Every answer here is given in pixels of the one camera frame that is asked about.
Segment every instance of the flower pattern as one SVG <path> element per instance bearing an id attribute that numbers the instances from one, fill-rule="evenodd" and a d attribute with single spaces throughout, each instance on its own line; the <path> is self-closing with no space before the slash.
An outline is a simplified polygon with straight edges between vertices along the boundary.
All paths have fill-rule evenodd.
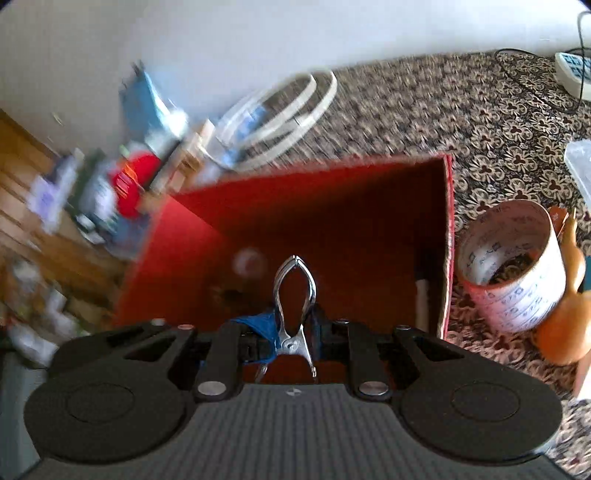
<path id="1" fill-rule="evenodd" d="M 544 207 L 577 207 L 577 240 L 591 255 L 591 216 L 563 162 L 567 142 L 591 138 L 591 106 L 583 103 L 574 115 L 565 115 L 547 105 L 567 109 L 574 104 L 553 78 L 552 59 L 516 53 L 504 54 L 501 61 L 536 95 L 505 76 L 491 53 L 409 57 L 340 69 L 335 72 L 338 93 L 328 111 L 269 168 L 304 161 L 326 165 L 327 159 L 351 155 L 450 151 L 456 240 L 492 205 L 527 198 Z M 319 82 L 319 92 L 326 88 Z M 263 150 L 257 148 L 255 153 Z M 577 402 L 571 395 L 574 366 L 548 364 L 530 332 L 491 332 L 457 280 L 447 340 L 551 385 L 564 415 L 548 455 L 579 480 L 591 474 L 591 402 Z"/>

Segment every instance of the white wall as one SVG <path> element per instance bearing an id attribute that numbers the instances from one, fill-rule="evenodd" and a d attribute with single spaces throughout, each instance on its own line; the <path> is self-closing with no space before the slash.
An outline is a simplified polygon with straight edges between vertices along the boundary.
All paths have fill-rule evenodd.
<path id="1" fill-rule="evenodd" d="M 578 0 L 13 0 L 0 12 L 0 108 L 55 147 L 114 152 L 118 89 L 137 59 L 199 119 L 314 67 L 565 50 L 578 45 L 581 10 Z"/>

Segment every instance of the red box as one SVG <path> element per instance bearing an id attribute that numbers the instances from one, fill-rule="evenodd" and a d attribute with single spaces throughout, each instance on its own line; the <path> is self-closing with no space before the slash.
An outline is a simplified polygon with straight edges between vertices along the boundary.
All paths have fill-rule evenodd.
<path id="1" fill-rule="evenodd" d="M 268 268 L 245 284 L 231 265 L 247 247 L 262 252 Z M 414 324 L 415 264 L 427 258 L 430 332 L 443 338 L 453 275 L 451 158 L 356 158 L 171 198 L 128 274 L 116 323 L 163 317 L 215 330 L 241 309 L 268 305 L 275 271 L 293 254 L 310 269 L 328 318 L 380 332 Z M 301 312 L 298 277 L 281 290 L 288 325 Z M 246 304 L 225 304 L 227 291 Z"/>

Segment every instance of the power strip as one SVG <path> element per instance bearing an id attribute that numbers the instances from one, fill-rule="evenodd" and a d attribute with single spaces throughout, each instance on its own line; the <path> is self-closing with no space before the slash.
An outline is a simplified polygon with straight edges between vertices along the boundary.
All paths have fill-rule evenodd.
<path id="1" fill-rule="evenodd" d="M 570 53 L 558 52 L 554 56 L 556 81 L 576 99 L 581 91 L 583 78 L 583 57 Z M 583 100 L 591 100 L 591 60 L 585 58 L 585 79 L 583 84 Z"/>

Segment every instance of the metal clamp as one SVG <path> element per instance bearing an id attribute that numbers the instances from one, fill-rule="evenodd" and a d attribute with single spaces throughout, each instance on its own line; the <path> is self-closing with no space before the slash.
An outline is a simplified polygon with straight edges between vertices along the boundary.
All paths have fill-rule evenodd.
<path id="1" fill-rule="evenodd" d="M 304 306 L 301 310 L 300 327 L 298 328 L 297 333 L 294 336 L 291 336 L 285 329 L 285 317 L 283 315 L 283 308 L 281 307 L 281 300 L 279 299 L 279 289 L 283 279 L 285 279 L 287 274 L 294 268 L 299 268 L 306 276 L 306 279 L 308 280 L 308 296 L 306 297 Z M 304 261 L 297 255 L 292 255 L 279 267 L 273 283 L 273 298 L 275 300 L 275 321 L 278 322 L 278 336 L 280 342 L 280 347 L 277 349 L 277 355 L 300 355 L 304 357 L 310 366 L 314 382 L 316 382 L 316 367 L 312 363 L 308 343 L 304 336 L 304 321 L 306 320 L 310 309 L 316 302 L 316 283 Z M 267 364 L 262 364 L 256 374 L 255 382 L 260 382 L 265 376 L 265 373 L 267 373 Z"/>

